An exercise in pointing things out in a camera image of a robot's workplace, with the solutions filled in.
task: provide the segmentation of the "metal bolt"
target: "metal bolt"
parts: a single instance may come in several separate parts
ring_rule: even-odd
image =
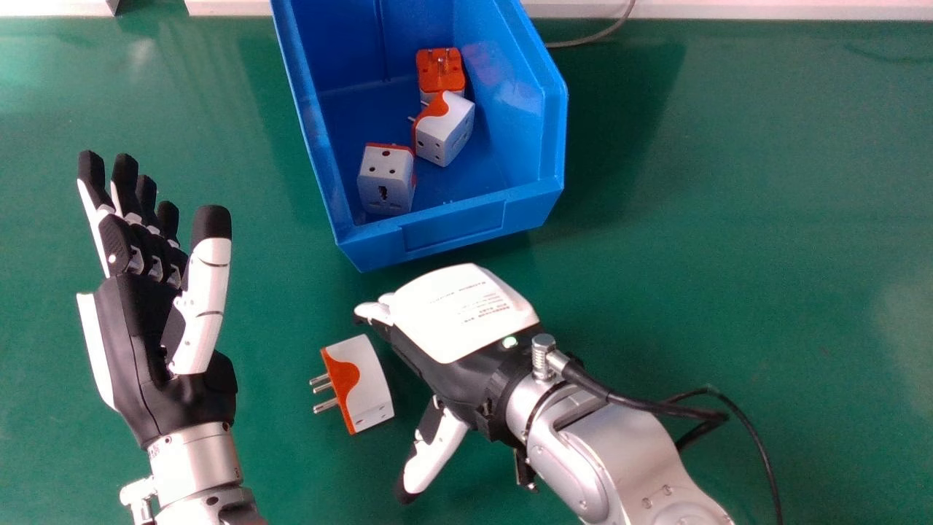
[[[548,381],[554,371],[548,366],[548,352],[557,348],[557,341],[549,333],[539,333],[531,340],[531,364],[537,381]]]

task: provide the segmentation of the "cable connector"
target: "cable connector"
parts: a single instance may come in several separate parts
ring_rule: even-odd
[[[339,406],[350,435],[395,416],[383,368],[369,338],[358,335],[321,348],[327,372],[311,380],[312,393],[334,390],[334,397],[316,404],[315,414]]]

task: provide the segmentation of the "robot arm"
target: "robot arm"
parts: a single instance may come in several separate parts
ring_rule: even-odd
[[[513,447],[519,484],[533,490],[540,476],[584,523],[731,523],[653,415],[567,380],[582,368],[488,270],[443,268],[354,313],[435,393],[397,485],[402,503],[426,488],[470,429]]]
[[[120,413],[149,457],[152,475],[120,492],[136,525],[265,523],[230,434],[236,376],[214,351],[230,275],[230,213],[195,215],[191,257],[175,238],[178,210],[155,210],[156,184],[119,155],[78,156],[77,188],[104,282],[77,296],[91,369],[104,402]],[[152,517],[150,499],[160,512]]]

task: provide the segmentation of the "blue plastic container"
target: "blue plastic container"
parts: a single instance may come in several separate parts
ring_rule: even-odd
[[[567,89],[518,0],[272,0],[301,130],[337,245],[361,272],[544,223],[564,189]],[[367,142],[411,145],[415,53],[455,46],[473,136],[415,162],[412,212],[367,214]]]

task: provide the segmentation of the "green table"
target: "green table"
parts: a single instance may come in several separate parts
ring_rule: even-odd
[[[333,244],[272,21],[126,8],[0,21],[0,523],[129,523],[118,490],[148,472],[78,322],[75,293],[100,281],[82,149],[136,156],[183,223],[231,210],[218,347],[240,380],[246,485],[272,523],[575,522],[549,490],[516,488],[509,450],[478,435],[397,505],[428,392],[385,346],[395,419],[350,437],[338,414],[311,414],[318,349],[361,332],[354,305],[467,261],[618,389],[711,382],[737,400],[787,523],[933,516],[930,25],[633,21],[555,52],[567,182],[546,226],[359,275]],[[738,523],[773,522],[737,422],[685,462]]]

